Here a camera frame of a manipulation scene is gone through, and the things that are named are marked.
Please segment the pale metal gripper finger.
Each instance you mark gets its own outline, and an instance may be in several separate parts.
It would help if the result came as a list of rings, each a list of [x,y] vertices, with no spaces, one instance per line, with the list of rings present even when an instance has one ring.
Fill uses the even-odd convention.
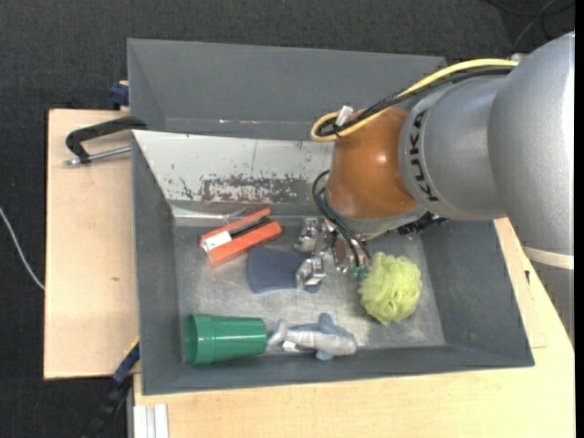
[[[300,265],[296,272],[297,286],[303,289],[320,289],[325,276],[323,259],[310,257]]]
[[[313,252],[316,249],[320,232],[321,224],[317,217],[304,218],[294,247],[300,252]]]

